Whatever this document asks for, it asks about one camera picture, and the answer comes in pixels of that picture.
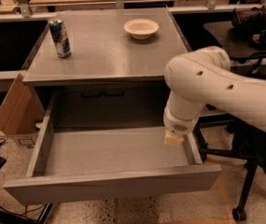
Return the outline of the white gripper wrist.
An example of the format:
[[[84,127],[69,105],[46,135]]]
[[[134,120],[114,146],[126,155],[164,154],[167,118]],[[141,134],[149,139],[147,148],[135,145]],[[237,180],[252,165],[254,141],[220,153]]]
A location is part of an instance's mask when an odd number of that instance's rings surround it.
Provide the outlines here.
[[[165,108],[163,114],[163,124],[167,130],[165,131],[164,144],[167,146],[181,145],[184,141],[184,137],[182,135],[191,133],[198,120],[198,116],[192,119],[177,118],[169,111],[168,108]]]

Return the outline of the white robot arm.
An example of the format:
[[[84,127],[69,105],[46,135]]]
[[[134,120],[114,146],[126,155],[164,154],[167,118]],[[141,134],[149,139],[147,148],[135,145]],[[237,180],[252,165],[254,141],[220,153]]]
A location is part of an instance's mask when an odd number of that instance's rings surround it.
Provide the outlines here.
[[[175,56],[164,79],[170,95],[164,108],[164,142],[178,145],[191,133],[205,105],[212,105],[266,132],[266,80],[230,71],[228,53],[207,47]]]

